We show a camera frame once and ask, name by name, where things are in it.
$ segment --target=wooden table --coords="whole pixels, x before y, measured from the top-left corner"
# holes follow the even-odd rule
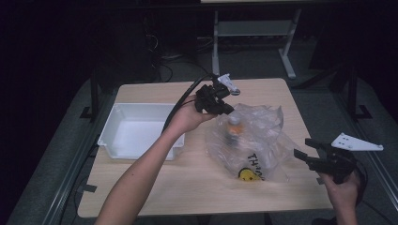
[[[282,106],[283,132],[309,156],[316,151],[304,144],[310,138],[294,99],[282,79],[238,80],[238,97],[225,102],[235,105]],[[129,84],[120,87],[115,103],[176,103],[191,82]],[[181,155],[166,161],[140,216],[199,215],[237,212],[273,212],[331,208],[324,186],[318,185],[316,172],[293,158],[283,169],[288,183],[267,181],[243,182],[207,154],[205,133],[215,120],[207,121],[186,134]],[[111,159],[100,148],[87,184],[96,191],[84,192],[78,214],[82,218],[96,217],[112,186],[131,165],[132,160]]]

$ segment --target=person's left hand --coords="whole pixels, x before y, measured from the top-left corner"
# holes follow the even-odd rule
[[[194,106],[196,96],[188,96],[181,108],[173,116],[167,129],[182,135],[196,129],[203,122],[217,117],[217,114],[197,112]]]

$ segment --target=white plastic part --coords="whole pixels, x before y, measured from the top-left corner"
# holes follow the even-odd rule
[[[237,87],[232,83],[231,79],[229,79],[229,73],[222,75],[217,80],[231,90],[231,95],[237,96],[240,94],[239,89],[237,89]]]
[[[175,104],[116,103],[101,132],[98,145],[110,158],[137,159],[161,135],[164,122]],[[184,145],[183,134],[166,160],[173,160]]]
[[[349,151],[382,151],[384,149],[381,144],[366,142],[345,135],[344,133],[340,134],[336,140],[331,143],[331,146]]]

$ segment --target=white plastic bin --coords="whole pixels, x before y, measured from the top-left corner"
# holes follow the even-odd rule
[[[161,135],[164,122],[175,104],[116,103],[99,136],[110,158],[137,159]],[[166,160],[173,160],[184,145],[183,134]]]

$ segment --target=dark background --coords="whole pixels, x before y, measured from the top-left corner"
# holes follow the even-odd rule
[[[0,223],[7,221],[74,95],[93,72],[104,91],[122,83],[150,83],[161,52],[148,50],[154,44],[148,35],[156,32],[167,47],[194,58],[196,37],[212,34],[211,11],[76,10],[97,6],[96,1],[61,0],[0,5]],[[396,9],[389,1],[332,10],[308,7],[295,38],[319,39],[313,68],[354,65],[398,121]]]

